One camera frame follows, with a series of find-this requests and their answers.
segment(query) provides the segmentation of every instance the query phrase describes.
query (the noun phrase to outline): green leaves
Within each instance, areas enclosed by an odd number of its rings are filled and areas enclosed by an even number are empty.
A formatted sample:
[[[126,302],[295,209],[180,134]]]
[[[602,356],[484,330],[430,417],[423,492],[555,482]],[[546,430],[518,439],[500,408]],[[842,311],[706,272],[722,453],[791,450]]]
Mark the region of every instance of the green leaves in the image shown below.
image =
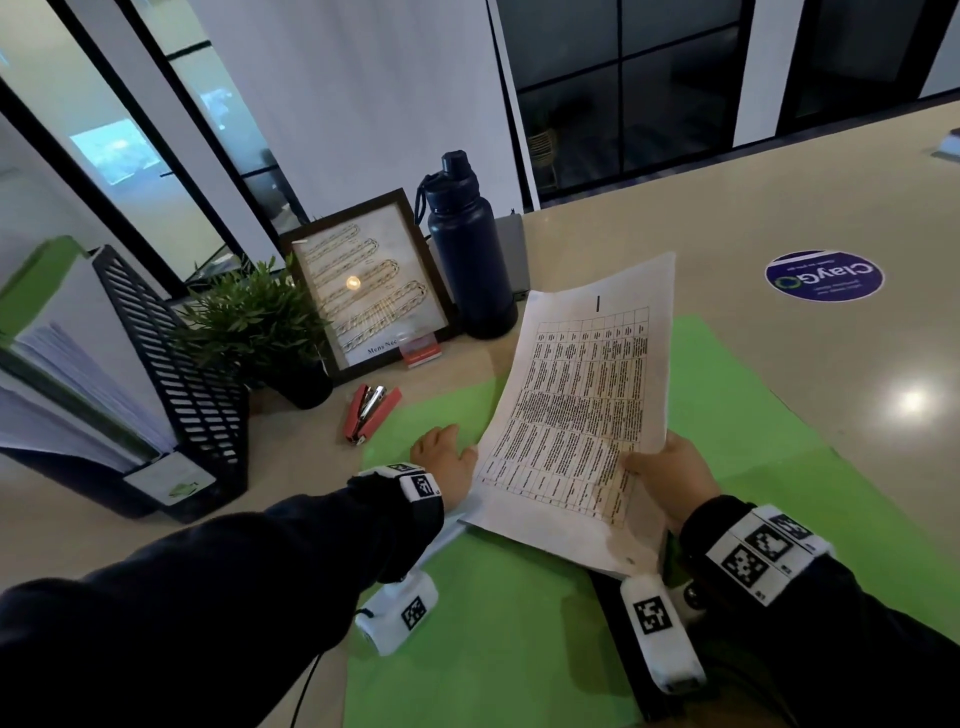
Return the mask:
[[[178,344],[199,366],[259,378],[319,357],[326,322],[309,292],[290,277],[293,258],[278,274],[274,263],[271,258],[228,273],[206,292],[190,291]]]

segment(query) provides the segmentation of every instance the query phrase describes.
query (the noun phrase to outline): black sleeve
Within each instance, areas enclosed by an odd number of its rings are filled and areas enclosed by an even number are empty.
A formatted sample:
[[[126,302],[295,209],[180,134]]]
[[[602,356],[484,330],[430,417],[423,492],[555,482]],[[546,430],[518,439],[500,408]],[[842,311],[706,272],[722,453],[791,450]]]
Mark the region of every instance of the black sleeve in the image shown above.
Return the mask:
[[[829,555],[769,604],[707,557],[752,508],[731,496],[705,503],[684,525],[681,548],[711,608],[742,628],[800,724],[915,725],[945,715],[960,647],[864,594]]]
[[[3,711],[22,714],[11,725],[256,726],[346,635],[360,593],[413,566],[443,524],[439,497],[426,513],[368,475],[79,581],[14,587],[0,596]]]

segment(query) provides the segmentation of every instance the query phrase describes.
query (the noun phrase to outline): green circular logo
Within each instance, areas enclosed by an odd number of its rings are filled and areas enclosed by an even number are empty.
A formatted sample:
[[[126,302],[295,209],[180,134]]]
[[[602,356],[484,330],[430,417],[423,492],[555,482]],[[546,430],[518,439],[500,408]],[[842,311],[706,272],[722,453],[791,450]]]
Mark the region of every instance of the green circular logo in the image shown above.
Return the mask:
[[[774,281],[774,285],[783,289],[800,288],[803,284],[804,282],[796,276],[781,276]]]

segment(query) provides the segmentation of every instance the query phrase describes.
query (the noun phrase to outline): desk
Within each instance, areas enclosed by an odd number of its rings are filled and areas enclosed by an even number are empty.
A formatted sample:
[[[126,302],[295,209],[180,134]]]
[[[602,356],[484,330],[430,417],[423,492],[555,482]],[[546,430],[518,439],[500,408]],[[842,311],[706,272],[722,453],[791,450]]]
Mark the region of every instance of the desk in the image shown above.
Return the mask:
[[[531,281],[554,291],[677,251],[676,312],[723,343],[941,546],[960,556],[960,164],[931,158],[960,103],[740,158],[524,217]],[[853,303],[808,303],[769,287],[764,266],[839,248],[887,274]],[[436,364],[378,380],[419,401],[508,371],[516,333],[460,339]],[[898,410],[926,392],[929,409]],[[357,470],[338,429],[348,392],[309,412],[269,396],[251,421],[250,491],[226,511],[323,493]],[[323,481],[318,478],[323,473]],[[0,589],[73,576],[175,526],[125,522],[43,477],[0,461]],[[64,537],[74,548],[61,551]],[[324,657],[303,725],[339,725],[346,655]],[[264,725],[286,726],[300,685]]]

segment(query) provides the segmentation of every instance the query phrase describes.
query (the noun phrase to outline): framed necklace picture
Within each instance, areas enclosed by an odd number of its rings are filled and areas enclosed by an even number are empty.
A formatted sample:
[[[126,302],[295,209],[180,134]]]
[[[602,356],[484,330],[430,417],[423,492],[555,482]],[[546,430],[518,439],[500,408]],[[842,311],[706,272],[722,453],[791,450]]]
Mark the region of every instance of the framed necklace picture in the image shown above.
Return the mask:
[[[348,381],[398,361],[397,338],[452,338],[456,309],[402,189],[280,236],[326,326],[327,372]]]

